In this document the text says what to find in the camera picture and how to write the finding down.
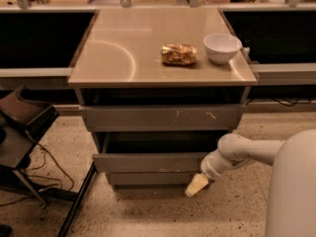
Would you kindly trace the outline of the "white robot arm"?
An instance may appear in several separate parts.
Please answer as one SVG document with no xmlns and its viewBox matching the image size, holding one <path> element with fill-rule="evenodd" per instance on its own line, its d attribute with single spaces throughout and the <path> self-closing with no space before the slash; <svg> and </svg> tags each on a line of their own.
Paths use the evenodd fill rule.
<svg viewBox="0 0 316 237">
<path fill-rule="evenodd" d="M 316 237 L 316 130 L 286 140 L 252 140 L 236 133 L 222 136 L 217 149 L 200 163 L 186 195 L 194 196 L 222 173 L 252 161 L 273 168 L 265 237 Z"/>
</svg>

